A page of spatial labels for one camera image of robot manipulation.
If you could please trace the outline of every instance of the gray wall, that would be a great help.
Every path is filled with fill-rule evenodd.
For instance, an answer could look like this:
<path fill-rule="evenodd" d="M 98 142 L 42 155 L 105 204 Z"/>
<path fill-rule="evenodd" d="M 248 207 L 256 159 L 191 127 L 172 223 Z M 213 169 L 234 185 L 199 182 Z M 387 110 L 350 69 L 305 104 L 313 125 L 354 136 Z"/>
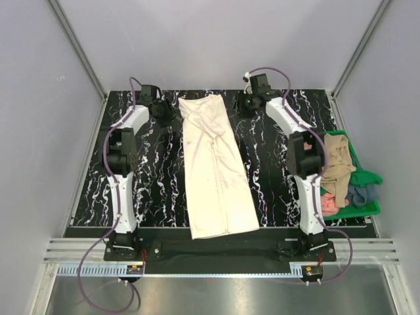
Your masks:
<path fill-rule="evenodd" d="M 105 89 L 243 88 L 260 66 L 332 89 L 380 0 L 60 0 Z M 270 74 L 274 87 L 285 80 Z"/>
<path fill-rule="evenodd" d="M 0 314 L 27 314 L 100 107 L 44 0 L 0 9 Z"/>
<path fill-rule="evenodd" d="M 420 2 L 394 1 L 339 95 L 355 150 L 381 174 L 381 231 L 392 237 L 420 310 Z"/>

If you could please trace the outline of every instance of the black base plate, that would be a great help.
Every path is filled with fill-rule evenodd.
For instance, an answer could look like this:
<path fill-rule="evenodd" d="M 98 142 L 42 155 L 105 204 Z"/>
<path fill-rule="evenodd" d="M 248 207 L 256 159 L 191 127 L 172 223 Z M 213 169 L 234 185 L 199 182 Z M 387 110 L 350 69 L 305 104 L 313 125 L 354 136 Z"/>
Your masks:
<path fill-rule="evenodd" d="M 297 246 L 297 241 L 278 241 L 278 260 L 285 263 L 297 261 L 308 261 L 316 263 L 320 260 L 320 254 L 322 254 L 323 261 L 337 261 L 337 256 L 335 255 L 334 244 L 332 241 L 329 241 L 327 246 L 316 249 L 314 251 L 309 251 L 305 254 L 299 251 Z"/>
<path fill-rule="evenodd" d="M 158 261 L 162 252 L 162 243 L 160 241 L 141 241 L 139 248 L 146 250 L 147 261 Z M 142 261 L 141 250 L 112 248 L 107 244 L 104 254 L 105 261 Z"/>

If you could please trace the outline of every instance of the metal floor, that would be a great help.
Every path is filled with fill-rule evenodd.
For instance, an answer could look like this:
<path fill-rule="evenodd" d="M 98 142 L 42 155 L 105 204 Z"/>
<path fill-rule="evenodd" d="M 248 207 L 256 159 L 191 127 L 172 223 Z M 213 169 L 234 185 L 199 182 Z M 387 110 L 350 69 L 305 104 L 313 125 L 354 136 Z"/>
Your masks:
<path fill-rule="evenodd" d="M 338 271 L 338 266 L 325 266 L 324 278 Z M 117 310 L 126 305 L 131 292 L 121 283 L 99 289 L 112 280 L 82 279 L 94 303 Z M 300 283 L 295 279 L 143 278 L 135 283 L 141 306 L 135 299 L 126 314 L 397 314 L 380 266 L 351 266 L 344 278 L 321 286 Z M 76 278 L 61 276 L 55 281 L 46 314 L 103 313 L 82 301 Z"/>

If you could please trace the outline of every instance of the white garment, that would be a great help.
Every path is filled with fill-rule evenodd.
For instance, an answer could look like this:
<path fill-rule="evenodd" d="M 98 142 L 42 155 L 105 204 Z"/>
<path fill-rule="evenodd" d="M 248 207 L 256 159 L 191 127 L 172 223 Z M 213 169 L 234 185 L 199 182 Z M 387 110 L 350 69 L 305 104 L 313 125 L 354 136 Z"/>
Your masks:
<path fill-rule="evenodd" d="M 186 204 L 192 238 L 259 229 L 251 190 L 223 98 L 179 98 Z"/>

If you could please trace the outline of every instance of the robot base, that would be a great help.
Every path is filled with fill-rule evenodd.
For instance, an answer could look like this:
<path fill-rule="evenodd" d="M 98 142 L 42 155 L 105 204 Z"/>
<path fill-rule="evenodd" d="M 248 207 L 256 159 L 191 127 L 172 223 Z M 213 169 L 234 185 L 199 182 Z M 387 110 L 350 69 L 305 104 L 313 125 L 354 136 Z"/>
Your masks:
<path fill-rule="evenodd" d="M 320 260 L 322 254 L 323 261 L 334 262 L 337 261 L 335 255 L 334 244 L 329 241 L 326 246 L 315 249 L 313 251 L 302 250 L 298 241 L 279 241 L 277 242 L 278 260 L 284 263 L 292 262 L 314 262 Z"/>
<path fill-rule="evenodd" d="M 144 240 L 137 235 L 137 230 L 133 233 L 118 234 L 113 233 L 106 243 L 104 260 L 105 261 L 158 261 L 161 255 L 161 242 L 156 240 Z"/>

